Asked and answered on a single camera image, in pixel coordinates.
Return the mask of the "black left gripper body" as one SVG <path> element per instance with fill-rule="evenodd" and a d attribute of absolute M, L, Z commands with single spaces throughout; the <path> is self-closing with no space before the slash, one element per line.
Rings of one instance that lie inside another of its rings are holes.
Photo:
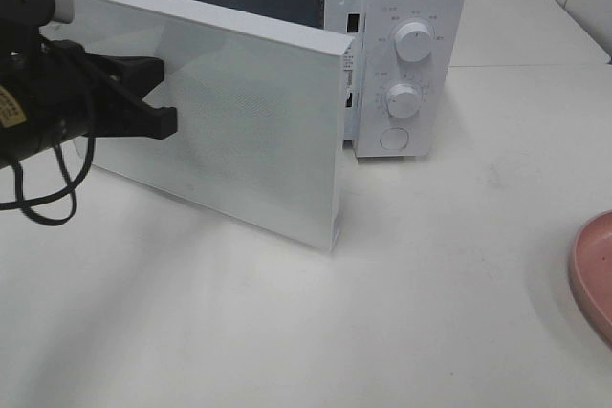
<path fill-rule="evenodd" d="M 70 40 L 45 39 L 38 63 L 23 82 L 28 124 L 42 138 L 164 140 L 178 130 L 176 108 L 144 101 L 164 81 L 157 57 L 92 54 Z"/>

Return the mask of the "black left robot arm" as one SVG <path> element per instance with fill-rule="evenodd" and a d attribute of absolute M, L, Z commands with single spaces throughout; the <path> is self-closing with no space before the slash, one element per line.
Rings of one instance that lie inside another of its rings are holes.
<path fill-rule="evenodd" d="M 164 80 L 156 57 L 88 53 L 69 40 L 1 67 L 1 152 L 19 161 L 77 137 L 164 140 L 178 130 L 174 107 L 145 97 Z"/>

